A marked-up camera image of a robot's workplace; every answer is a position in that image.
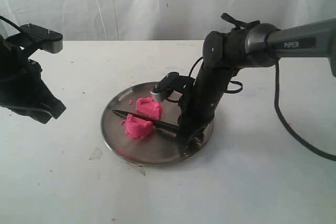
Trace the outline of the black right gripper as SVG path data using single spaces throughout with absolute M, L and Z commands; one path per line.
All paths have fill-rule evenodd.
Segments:
M 191 94 L 183 104 L 179 130 L 176 137 L 185 145 L 191 144 L 198 136 L 200 128 L 214 118 L 215 110 L 227 91 L 235 68 L 209 67 L 202 63 Z

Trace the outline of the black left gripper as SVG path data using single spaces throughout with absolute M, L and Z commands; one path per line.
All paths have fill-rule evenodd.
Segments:
M 21 31 L 3 16 L 1 21 Z M 1 107 L 46 124 L 51 118 L 58 119 L 66 107 L 41 80 L 40 65 L 29 60 L 37 50 L 15 46 L 1 36 Z

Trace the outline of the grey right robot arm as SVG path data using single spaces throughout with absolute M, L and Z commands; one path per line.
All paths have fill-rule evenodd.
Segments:
M 318 57 L 328 58 L 335 73 L 335 19 L 281 30 L 227 13 L 221 18 L 234 28 L 228 33 L 212 31 L 204 40 L 202 65 L 181 104 L 176 138 L 185 144 L 212 121 L 229 82 L 244 68 L 272 67 L 281 58 Z

